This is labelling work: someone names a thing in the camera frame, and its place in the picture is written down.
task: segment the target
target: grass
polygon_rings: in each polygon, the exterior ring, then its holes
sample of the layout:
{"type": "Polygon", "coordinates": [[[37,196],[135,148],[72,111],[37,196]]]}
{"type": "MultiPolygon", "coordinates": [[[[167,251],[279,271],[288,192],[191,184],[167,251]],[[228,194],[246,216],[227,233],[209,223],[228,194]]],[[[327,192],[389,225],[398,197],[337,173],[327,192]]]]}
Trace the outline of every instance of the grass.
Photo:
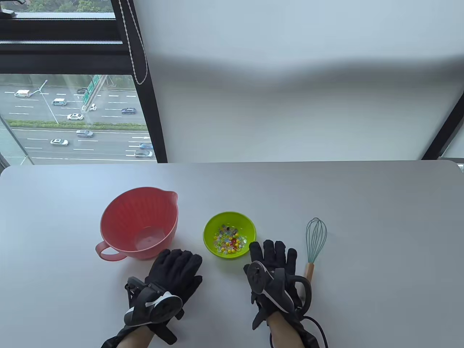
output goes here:
{"type": "Polygon", "coordinates": [[[85,122],[60,122],[53,121],[23,121],[23,120],[6,120],[12,128],[48,128],[48,129],[91,129],[91,130],[145,130],[148,131],[145,124],[138,123],[103,123],[95,122],[86,124],[85,122]]]}

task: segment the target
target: highway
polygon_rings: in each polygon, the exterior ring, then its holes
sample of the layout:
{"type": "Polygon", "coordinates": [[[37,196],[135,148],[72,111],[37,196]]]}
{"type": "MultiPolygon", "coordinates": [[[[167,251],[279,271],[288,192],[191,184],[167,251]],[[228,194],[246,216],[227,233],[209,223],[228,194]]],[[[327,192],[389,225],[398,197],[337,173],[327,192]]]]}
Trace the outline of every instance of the highway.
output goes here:
{"type": "MultiPolygon", "coordinates": [[[[30,98],[18,98],[14,94],[18,90],[29,89],[31,92],[37,88],[0,85],[0,114],[4,119],[11,120],[41,120],[67,121],[68,114],[80,113],[83,105],[82,95],[78,95],[76,88],[47,87],[42,93],[37,92],[30,98]],[[55,98],[67,101],[65,106],[53,106],[55,98]]],[[[139,98],[135,91],[101,90],[94,99],[96,111],[87,113],[88,122],[108,123],[139,123],[145,124],[139,98]],[[135,115],[122,115],[123,108],[136,108],[135,115]]]]}
{"type": "Polygon", "coordinates": [[[74,130],[13,128],[34,164],[156,162],[135,158],[141,142],[151,142],[148,132],[95,131],[92,138],[79,138],[74,130]],[[68,146],[54,146],[52,139],[66,139],[68,146]]]}

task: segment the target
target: black glove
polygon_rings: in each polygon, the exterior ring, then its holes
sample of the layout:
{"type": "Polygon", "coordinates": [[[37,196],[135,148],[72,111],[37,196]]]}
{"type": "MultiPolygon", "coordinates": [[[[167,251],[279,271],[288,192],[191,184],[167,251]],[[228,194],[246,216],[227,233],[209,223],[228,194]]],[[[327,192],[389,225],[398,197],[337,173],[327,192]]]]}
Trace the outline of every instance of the black glove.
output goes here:
{"type": "MultiPolygon", "coordinates": [[[[197,276],[196,272],[201,266],[203,259],[200,255],[193,255],[190,251],[182,251],[180,249],[163,250],[158,258],[153,262],[148,277],[145,278],[145,283],[154,283],[171,294],[179,296],[183,304],[193,295],[201,284],[203,277],[197,276]]],[[[183,310],[176,315],[177,319],[181,319],[183,310]]],[[[169,322],[160,324],[149,324],[148,328],[164,340],[168,344],[174,344],[177,337],[169,330],[166,325],[169,322]]],[[[136,330],[137,327],[124,326],[119,333],[108,339],[102,348],[116,348],[117,345],[130,334],[136,330]]]]}
{"type": "MultiPolygon", "coordinates": [[[[296,270],[296,258],[297,252],[295,249],[290,248],[287,253],[287,258],[285,258],[285,244],[281,241],[276,241],[275,243],[271,240],[266,240],[263,243],[264,247],[264,256],[261,250],[261,246],[258,242],[250,243],[250,256],[251,261],[261,262],[269,272],[273,272],[276,268],[284,268],[285,272],[289,275],[295,275],[296,270]]],[[[250,265],[246,264],[243,267],[245,273],[248,271],[250,265]]],[[[301,308],[302,302],[295,288],[295,283],[285,283],[285,291],[290,295],[293,300],[295,309],[301,308]]],[[[297,315],[298,312],[294,313],[284,313],[280,311],[277,306],[267,298],[264,294],[256,294],[251,292],[251,303],[258,305],[258,314],[253,320],[252,329],[256,329],[261,322],[266,320],[272,313],[279,311],[285,320],[295,329],[295,331],[300,335],[303,345],[306,348],[319,348],[317,339],[307,332],[301,320],[303,316],[297,315]]]]}

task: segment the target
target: teal whisk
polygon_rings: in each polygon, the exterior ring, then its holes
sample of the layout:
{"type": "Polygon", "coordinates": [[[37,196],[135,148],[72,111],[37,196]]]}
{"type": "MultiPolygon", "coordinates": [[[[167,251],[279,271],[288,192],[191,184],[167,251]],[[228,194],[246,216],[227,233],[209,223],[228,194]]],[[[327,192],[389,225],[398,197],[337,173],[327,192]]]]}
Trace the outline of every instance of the teal whisk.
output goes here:
{"type": "Polygon", "coordinates": [[[314,218],[306,226],[306,247],[308,248],[308,264],[304,276],[311,282],[314,271],[314,261],[324,247],[327,239],[327,227],[319,218],[314,218]]]}

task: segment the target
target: green bowl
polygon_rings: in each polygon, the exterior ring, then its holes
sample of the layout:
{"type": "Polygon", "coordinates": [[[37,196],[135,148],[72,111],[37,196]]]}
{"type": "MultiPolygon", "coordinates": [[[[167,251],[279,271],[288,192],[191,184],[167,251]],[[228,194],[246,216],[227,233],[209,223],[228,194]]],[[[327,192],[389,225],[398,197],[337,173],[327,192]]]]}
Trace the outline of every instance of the green bowl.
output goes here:
{"type": "Polygon", "coordinates": [[[250,243],[256,240],[256,228],[252,221],[245,215],[236,212],[224,212],[213,216],[205,226],[203,232],[203,242],[206,248],[214,255],[220,258],[238,258],[248,252],[250,243]],[[230,228],[236,228],[238,234],[245,238],[242,243],[243,247],[234,254],[223,254],[216,248],[214,237],[218,234],[222,225],[230,228]]]}

